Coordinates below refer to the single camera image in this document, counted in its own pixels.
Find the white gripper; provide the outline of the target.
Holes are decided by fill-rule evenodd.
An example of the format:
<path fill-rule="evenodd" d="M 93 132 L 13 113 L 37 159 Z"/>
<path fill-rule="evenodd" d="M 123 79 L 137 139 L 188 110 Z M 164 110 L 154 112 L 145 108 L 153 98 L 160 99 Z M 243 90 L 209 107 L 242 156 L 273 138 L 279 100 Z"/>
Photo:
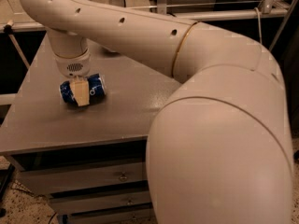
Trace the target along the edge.
<path fill-rule="evenodd" d="M 74 77 L 70 81 L 70 89 L 78 106 L 85 106 L 90 103 L 89 83 L 84 77 L 90 70 L 91 54 L 86 50 L 75 58 L 63 58 L 54 55 L 58 70 L 65 77 Z"/>

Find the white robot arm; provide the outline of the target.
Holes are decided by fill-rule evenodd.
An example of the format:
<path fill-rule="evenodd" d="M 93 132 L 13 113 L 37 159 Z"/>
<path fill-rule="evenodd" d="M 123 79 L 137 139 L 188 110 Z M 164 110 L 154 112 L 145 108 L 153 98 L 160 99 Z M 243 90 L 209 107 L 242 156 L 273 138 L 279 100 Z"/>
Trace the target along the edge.
<path fill-rule="evenodd" d="M 178 81 L 147 143 L 158 224 L 292 224 L 286 91 L 265 47 L 203 22 L 89 0 L 20 1 L 35 21 Z"/>

